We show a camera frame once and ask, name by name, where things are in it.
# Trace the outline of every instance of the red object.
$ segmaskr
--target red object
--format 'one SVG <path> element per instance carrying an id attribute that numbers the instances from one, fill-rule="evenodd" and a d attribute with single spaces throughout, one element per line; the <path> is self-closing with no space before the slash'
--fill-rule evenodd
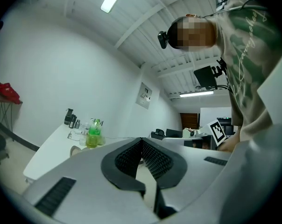
<path id="1" fill-rule="evenodd" d="M 16 104 L 21 103 L 19 94 L 10 86 L 10 83 L 0 83 L 0 95 Z"/>

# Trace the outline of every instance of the white ceiling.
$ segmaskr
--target white ceiling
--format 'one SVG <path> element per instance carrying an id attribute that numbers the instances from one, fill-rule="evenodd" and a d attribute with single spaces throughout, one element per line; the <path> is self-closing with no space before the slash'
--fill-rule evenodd
<path id="1" fill-rule="evenodd" d="M 193 70 L 217 64 L 216 47 L 183 53 L 168 46 L 162 49 L 157 34 L 187 13 L 215 12 L 215 0 L 118 0 L 110 13 L 100 7 L 104 0 L 21 0 L 40 5 L 90 27 L 129 57 L 137 66 L 150 66 L 170 98 L 195 91 L 199 85 Z M 219 80 L 225 84 L 225 78 Z"/>

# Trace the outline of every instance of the plastic bottle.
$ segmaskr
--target plastic bottle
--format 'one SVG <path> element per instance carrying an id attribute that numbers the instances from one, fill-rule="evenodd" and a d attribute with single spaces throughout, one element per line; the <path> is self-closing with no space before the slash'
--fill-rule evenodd
<path id="1" fill-rule="evenodd" d="M 93 124 L 91 124 L 89 132 L 87 134 L 87 139 L 86 139 L 86 146 L 88 148 L 95 148 L 100 139 L 100 133 L 101 133 L 101 125 L 100 125 L 100 120 L 96 119 Z"/>

